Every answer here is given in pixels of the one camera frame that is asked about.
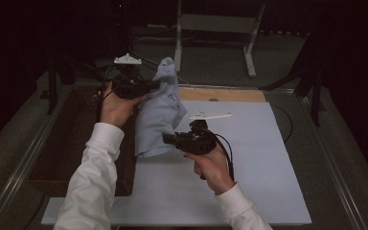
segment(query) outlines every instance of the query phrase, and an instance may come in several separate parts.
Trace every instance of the cloth fold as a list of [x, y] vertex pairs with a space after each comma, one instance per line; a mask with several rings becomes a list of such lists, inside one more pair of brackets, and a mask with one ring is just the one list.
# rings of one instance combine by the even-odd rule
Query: cloth fold
[[187, 113], [179, 98], [177, 74], [170, 57], [160, 61], [153, 79], [161, 80], [160, 88], [148, 93], [139, 104], [136, 118], [135, 154], [139, 158], [174, 150], [175, 146], [164, 144], [162, 133], [174, 134]]

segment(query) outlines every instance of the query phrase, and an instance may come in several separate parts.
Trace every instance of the person's left hand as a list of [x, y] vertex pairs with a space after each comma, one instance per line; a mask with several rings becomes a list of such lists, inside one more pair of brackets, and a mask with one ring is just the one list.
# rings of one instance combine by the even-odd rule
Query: person's left hand
[[110, 93], [111, 90], [112, 83], [110, 82], [103, 93], [103, 95], [107, 95], [107, 97], [103, 100], [100, 122], [121, 128], [127, 119], [133, 114], [133, 107], [141, 102], [146, 96], [132, 100], [121, 99], [115, 93]]

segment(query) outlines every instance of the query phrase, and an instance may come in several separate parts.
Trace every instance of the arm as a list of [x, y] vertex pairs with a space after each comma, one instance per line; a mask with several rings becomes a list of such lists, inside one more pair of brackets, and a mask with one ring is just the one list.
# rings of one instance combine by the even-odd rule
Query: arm
[[208, 186], [215, 192], [215, 198], [223, 219], [235, 230], [271, 229], [259, 215], [255, 203], [247, 198], [241, 187], [229, 175], [226, 158], [217, 145], [210, 153], [184, 155], [195, 161], [194, 172], [204, 175]]
[[[108, 85], [105, 95], [110, 92]], [[143, 100], [123, 100], [111, 93], [103, 100], [101, 122], [96, 123], [86, 143], [80, 166], [68, 185], [55, 229], [110, 229], [110, 209], [116, 187], [116, 167], [127, 121], [135, 104]]]

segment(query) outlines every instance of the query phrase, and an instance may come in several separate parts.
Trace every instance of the white sleeve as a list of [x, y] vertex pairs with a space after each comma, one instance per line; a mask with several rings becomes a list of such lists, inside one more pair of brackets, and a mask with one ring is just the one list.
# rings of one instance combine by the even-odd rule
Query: white sleeve
[[236, 184], [222, 195], [216, 195], [223, 220], [234, 230], [271, 229], [259, 215], [256, 204], [246, 197], [241, 187]]
[[123, 138], [119, 128], [95, 124], [81, 164], [70, 179], [55, 229], [110, 229], [117, 179], [114, 161]]

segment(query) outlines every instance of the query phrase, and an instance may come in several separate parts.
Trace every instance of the dark brown bin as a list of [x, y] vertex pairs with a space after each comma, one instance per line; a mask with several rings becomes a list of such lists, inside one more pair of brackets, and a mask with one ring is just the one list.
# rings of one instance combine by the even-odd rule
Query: dark brown bin
[[[62, 197], [67, 193], [68, 182], [81, 164], [85, 143], [96, 122], [98, 90], [97, 86], [73, 86], [42, 146], [28, 181], [46, 196]], [[132, 193], [135, 114], [122, 127], [125, 138], [115, 161], [118, 173], [115, 196]]]

